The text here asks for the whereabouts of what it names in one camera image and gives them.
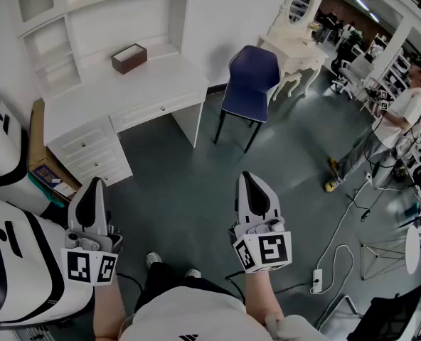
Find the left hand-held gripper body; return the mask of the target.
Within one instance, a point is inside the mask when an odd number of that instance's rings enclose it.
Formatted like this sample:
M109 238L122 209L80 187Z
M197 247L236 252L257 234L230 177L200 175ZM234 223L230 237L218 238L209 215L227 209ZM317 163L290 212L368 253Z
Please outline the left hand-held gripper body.
M122 250L122 240L121 234L102 236L64 230L60 249L64 279L86 286L110 285Z

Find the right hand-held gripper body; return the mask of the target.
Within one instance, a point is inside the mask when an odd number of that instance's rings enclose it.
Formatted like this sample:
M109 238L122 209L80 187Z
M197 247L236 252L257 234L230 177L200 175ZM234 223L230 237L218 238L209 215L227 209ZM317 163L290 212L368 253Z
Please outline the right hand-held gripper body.
M237 224L228 233L245 273L273 271L292 262L291 232L283 217Z

